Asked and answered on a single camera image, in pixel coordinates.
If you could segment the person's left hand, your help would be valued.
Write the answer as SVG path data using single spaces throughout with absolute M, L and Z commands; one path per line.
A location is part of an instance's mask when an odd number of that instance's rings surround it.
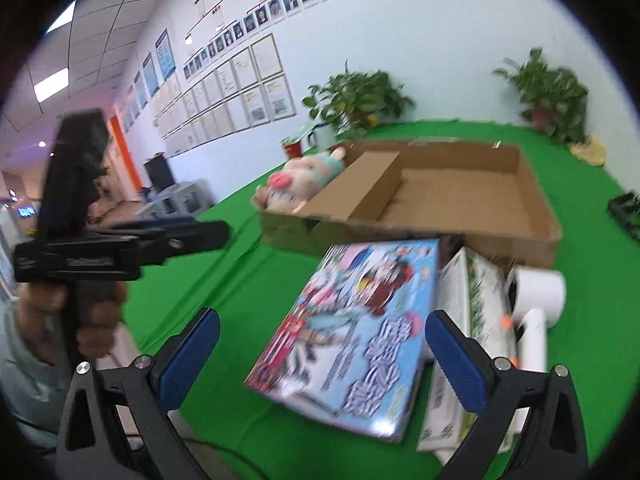
M 123 282 L 111 284 L 107 300 L 86 307 L 74 336 L 74 348 L 90 360 L 107 356 L 115 343 L 116 328 L 122 322 L 122 306 L 128 288 Z M 64 285 L 46 283 L 21 284 L 20 299 L 14 313 L 18 334 L 29 352 L 40 362 L 55 363 L 53 322 L 63 326 L 67 311 Z

